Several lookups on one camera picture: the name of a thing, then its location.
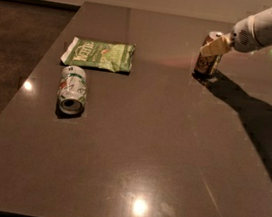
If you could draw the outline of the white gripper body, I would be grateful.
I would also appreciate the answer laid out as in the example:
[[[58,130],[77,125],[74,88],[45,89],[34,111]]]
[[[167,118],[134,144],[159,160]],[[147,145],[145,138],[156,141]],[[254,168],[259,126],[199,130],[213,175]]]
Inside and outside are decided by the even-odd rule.
[[[271,41],[271,27],[270,21],[258,15],[240,20],[232,27],[231,38],[234,50],[249,53],[268,46]]]

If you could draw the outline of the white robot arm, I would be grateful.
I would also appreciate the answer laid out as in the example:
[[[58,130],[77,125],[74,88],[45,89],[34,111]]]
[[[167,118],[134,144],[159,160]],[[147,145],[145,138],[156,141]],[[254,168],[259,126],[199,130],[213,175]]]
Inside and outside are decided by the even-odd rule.
[[[231,32],[209,42],[200,49],[204,57],[222,55],[231,49],[240,53],[272,46],[272,7],[240,20]]]

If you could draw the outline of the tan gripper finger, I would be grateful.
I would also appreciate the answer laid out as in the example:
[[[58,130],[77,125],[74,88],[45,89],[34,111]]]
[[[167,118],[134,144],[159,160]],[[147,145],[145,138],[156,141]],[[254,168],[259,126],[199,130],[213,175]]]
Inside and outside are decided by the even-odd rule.
[[[210,32],[207,43],[200,48],[200,54],[204,57],[222,55],[233,47],[233,38],[228,34]]]

